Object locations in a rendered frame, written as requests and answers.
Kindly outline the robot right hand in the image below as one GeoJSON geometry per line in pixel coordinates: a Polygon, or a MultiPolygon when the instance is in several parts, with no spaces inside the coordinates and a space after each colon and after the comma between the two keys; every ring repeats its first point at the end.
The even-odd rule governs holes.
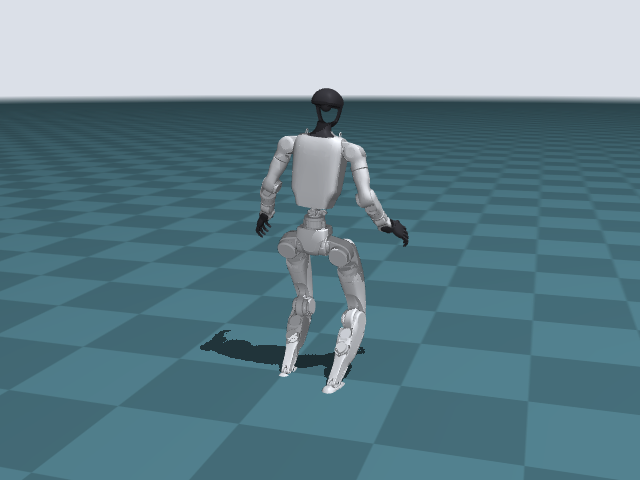
{"type": "Polygon", "coordinates": [[[403,247],[407,246],[409,237],[408,232],[406,231],[406,227],[403,226],[399,220],[390,219],[390,222],[392,227],[384,226],[381,228],[381,231],[386,233],[394,233],[398,238],[404,240],[403,243],[405,244],[403,245],[403,247]]]}

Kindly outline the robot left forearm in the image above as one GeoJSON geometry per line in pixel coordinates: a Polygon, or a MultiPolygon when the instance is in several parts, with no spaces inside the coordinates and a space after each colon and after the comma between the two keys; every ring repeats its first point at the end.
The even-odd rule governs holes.
{"type": "MultiPolygon", "coordinates": [[[[263,182],[262,182],[262,184],[263,184],[263,182]]],[[[270,220],[272,218],[272,216],[275,214],[274,207],[275,207],[276,194],[272,194],[272,193],[266,191],[261,186],[260,198],[261,198],[260,215],[261,215],[261,213],[264,213],[264,214],[266,214],[268,216],[267,220],[270,220]]]]}

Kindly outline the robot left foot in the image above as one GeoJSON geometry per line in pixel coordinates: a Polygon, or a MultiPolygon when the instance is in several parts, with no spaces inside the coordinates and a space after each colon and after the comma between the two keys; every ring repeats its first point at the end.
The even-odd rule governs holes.
{"type": "MultiPolygon", "coordinates": [[[[296,367],[296,366],[294,366],[294,371],[295,371],[296,369],[297,369],[297,367],[296,367]]],[[[291,370],[291,371],[292,371],[292,370],[291,370]]],[[[294,371],[293,371],[293,372],[294,372],[294,371]]],[[[284,369],[284,373],[280,373],[280,374],[279,374],[279,376],[281,376],[281,377],[286,377],[286,376],[288,376],[286,373],[287,373],[287,368],[285,368],[285,369],[284,369]]]]}

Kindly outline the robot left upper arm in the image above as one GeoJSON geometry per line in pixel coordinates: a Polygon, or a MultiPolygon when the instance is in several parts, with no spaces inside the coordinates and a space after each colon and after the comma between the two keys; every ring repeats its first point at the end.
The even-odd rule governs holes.
{"type": "Polygon", "coordinates": [[[262,184],[262,188],[272,194],[278,193],[282,187],[282,182],[279,178],[286,169],[290,157],[293,154],[296,138],[297,136],[284,136],[277,144],[277,150],[270,163],[268,174],[262,184]]]}

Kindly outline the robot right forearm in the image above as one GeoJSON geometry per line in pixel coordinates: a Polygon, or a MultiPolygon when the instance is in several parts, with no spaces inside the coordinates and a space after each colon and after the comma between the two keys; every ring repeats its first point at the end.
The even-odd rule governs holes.
{"type": "Polygon", "coordinates": [[[365,208],[366,213],[370,216],[374,224],[378,227],[379,231],[381,231],[381,228],[384,226],[392,227],[390,218],[387,217],[386,213],[382,209],[382,205],[380,204],[375,192],[372,189],[370,190],[370,194],[371,194],[371,198],[374,205],[366,207],[365,208]]]}

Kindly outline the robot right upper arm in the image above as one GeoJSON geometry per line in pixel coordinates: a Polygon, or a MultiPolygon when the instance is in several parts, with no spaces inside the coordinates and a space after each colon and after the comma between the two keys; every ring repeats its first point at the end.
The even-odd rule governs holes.
{"type": "Polygon", "coordinates": [[[358,191],[358,194],[355,195],[356,203],[361,208],[373,206],[366,152],[359,145],[345,141],[342,144],[343,157],[351,163],[350,169],[358,191]]]}

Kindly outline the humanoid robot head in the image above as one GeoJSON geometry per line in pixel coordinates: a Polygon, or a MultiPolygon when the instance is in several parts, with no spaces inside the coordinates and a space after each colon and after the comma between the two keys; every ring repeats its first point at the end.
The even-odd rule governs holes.
{"type": "Polygon", "coordinates": [[[331,127],[335,126],[339,121],[344,105],[343,98],[337,91],[330,88],[323,88],[318,90],[313,95],[311,102],[316,106],[319,121],[317,121],[315,130],[307,134],[307,136],[334,138],[335,136],[333,136],[331,133],[331,127]],[[328,112],[331,108],[335,108],[338,110],[337,116],[333,122],[325,123],[321,115],[321,109],[322,111],[328,112]]]}

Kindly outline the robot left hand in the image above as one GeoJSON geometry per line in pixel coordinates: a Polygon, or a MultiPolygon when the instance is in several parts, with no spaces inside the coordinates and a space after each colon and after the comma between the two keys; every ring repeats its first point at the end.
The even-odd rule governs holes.
{"type": "MultiPolygon", "coordinates": [[[[273,218],[273,216],[272,216],[272,218],[273,218]]],[[[268,219],[268,216],[267,216],[266,214],[261,213],[261,215],[260,215],[260,213],[259,213],[259,219],[258,219],[258,221],[257,221],[256,233],[257,233],[260,237],[262,237],[262,238],[263,238],[263,235],[262,235],[262,234],[266,235],[266,233],[262,230],[262,228],[263,228],[266,232],[268,232],[268,229],[266,229],[266,227],[264,226],[264,223],[265,223],[268,227],[271,227],[271,225],[267,222],[267,221],[268,221],[267,219],[268,219]],[[261,234],[260,232],[261,232],[262,234],[261,234]]]]}

